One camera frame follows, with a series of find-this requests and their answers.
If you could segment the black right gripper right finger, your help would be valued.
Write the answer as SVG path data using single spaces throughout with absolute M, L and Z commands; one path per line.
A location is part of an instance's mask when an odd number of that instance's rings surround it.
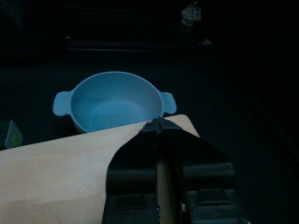
M 174 122 L 160 119 L 160 149 L 175 224 L 250 224 L 226 155 Z

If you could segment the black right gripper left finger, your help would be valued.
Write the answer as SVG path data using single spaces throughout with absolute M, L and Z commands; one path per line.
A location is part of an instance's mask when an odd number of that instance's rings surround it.
M 159 134 L 159 122 L 154 119 L 112 157 L 102 224 L 159 224 Z

